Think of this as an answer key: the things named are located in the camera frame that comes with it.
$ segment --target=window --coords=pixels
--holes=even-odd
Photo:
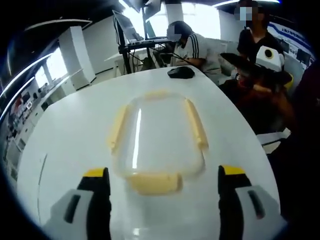
[[[53,54],[48,58],[46,64],[49,69],[52,80],[62,78],[68,71],[65,65],[64,58],[62,57],[60,47],[58,47]]]
[[[206,38],[220,39],[219,11],[212,6],[182,3],[183,20],[192,30]]]
[[[154,16],[149,18],[154,33],[157,37],[167,36],[168,18],[166,14],[165,4],[161,4],[161,10]]]
[[[45,84],[48,83],[47,76],[43,67],[40,67],[35,74],[35,80],[39,88],[42,88]]]
[[[142,13],[137,13],[133,8],[127,7],[123,13],[132,22],[135,31],[143,38],[145,38],[144,21]],[[166,15],[165,5],[161,4],[161,10],[154,16],[149,18],[153,31],[157,37],[164,37],[167,35],[168,18]]]

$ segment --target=laptop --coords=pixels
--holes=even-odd
[[[150,36],[153,36],[153,38],[145,40],[143,37],[141,37],[136,29],[134,28],[132,22],[130,19],[120,12],[117,12],[115,10],[112,10],[113,15],[117,22],[119,23],[120,27],[122,28],[123,34],[128,39],[129,43],[132,45],[140,45],[144,43],[164,43],[164,41],[170,42],[166,37],[156,37],[155,32],[151,26],[150,21],[148,21],[147,24],[147,33]]]

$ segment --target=black computer mouse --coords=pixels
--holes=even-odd
[[[168,76],[172,79],[191,79],[195,72],[188,66],[180,66],[168,71]]]

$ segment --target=white robot head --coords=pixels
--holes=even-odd
[[[255,63],[266,69],[280,72],[285,64],[285,57],[271,47],[262,46],[256,55]]]

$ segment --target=black shirt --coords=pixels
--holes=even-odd
[[[250,62],[256,63],[257,54],[261,46],[275,49],[279,52],[279,54],[284,54],[284,50],[280,43],[268,31],[266,32],[264,38],[255,43],[251,31],[249,29],[242,30],[237,47],[237,50],[240,54],[246,55]]]

